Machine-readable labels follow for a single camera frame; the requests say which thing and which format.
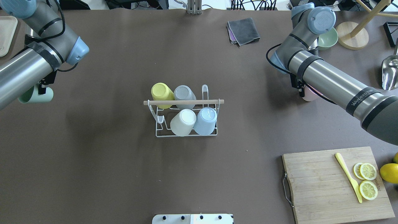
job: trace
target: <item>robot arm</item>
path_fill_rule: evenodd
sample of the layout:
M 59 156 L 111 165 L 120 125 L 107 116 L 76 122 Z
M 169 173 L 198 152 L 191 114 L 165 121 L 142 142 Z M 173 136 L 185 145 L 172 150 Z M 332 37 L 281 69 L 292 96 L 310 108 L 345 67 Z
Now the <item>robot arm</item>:
M 78 63 L 88 46 L 53 10 L 55 0 L 0 0 L 8 14 L 23 19 L 40 37 L 28 48 L 0 66 L 0 110 L 60 65 Z
M 381 94 L 307 51 L 320 34 L 334 26 L 334 12 L 308 4 L 295 10 L 300 11 L 301 20 L 272 55 L 272 64 L 334 101 L 356 117 L 368 133 L 398 145 L 398 97 Z

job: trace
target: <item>gray cloth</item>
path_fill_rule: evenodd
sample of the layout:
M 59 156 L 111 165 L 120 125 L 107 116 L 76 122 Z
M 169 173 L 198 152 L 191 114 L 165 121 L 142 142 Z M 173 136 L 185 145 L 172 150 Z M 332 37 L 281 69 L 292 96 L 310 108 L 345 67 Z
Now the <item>gray cloth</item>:
M 253 41 L 258 41 L 260 39 L 260 35 L 257 32 L 257 28 L 252 18 L 228 21 L 228 27 L 239 46 Z

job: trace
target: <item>brown table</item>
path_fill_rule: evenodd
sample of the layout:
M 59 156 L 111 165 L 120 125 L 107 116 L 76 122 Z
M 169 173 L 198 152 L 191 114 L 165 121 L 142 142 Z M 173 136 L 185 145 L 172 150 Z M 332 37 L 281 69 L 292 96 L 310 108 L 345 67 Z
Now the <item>brown table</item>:
M 290 12 L 118 9 L 65 16 L 90 53 L 75 70 L 58 73 L 51 103 L 14 101 L 0 111 L 0 223 L 148 224 L 154 214 L 201 212 L 233 213 L 235 223 L 294 223 L 281 184 L 282 154 L 371 146 L 381 167 L 398 151 L 340 107 L 302 100 L 289 77 L 268 64 L 266 51 L 292 29 Z M 336 24 L 364 16 L 337 12 Z M 247 17 L 260 41 L 231 45 L 226 22 Z M 376 17 L 366 26 L 364 49 L 336 44 L 320 56 L 380 89 L 381 62 L 393 52 L 382 28 L 387 20 L 393 21 Z M 19 23 L 0 64 L 23 47 L 24 27 Z M 225 99 L 219 135 L 156 138 L 142 105 L 156 82 L 188 85 L 197 96 L 207 84 L 211 98 Z M 385 185 L 398 215 L 397 185 Z

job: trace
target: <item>mint green bowl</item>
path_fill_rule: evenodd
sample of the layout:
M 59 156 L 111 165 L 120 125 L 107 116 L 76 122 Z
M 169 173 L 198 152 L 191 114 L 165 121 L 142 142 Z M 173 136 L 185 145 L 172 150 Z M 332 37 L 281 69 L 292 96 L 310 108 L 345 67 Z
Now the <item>mint green bowl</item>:
M 319 35 L 318 49 L 320 51 L 327 50 L 337 43 L 339 36 L 335 28 L 332 28 L 327 33 Z

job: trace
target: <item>wooden mug tree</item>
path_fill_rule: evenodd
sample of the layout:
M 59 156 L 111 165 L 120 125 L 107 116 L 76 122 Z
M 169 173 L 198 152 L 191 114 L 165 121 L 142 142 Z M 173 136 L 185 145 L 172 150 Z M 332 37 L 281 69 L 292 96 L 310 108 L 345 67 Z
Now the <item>wooden mug tree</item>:
M 368 24 L 375 16 L 388 16 L 398 18 L 398 15 L 384 14 L 380 11 L 390 5 L 390 0 L 381 0 L 373 10 L 368 8 L 361 0 L 356 0 L 369 14 L 360 23 L 344 22 L 337 26 L 337 34 L 339 35 L 339 43 L 351 50 L 359 50 L 364 48 L 369 42 L 369 34 L 365 30 L 366 24 Z

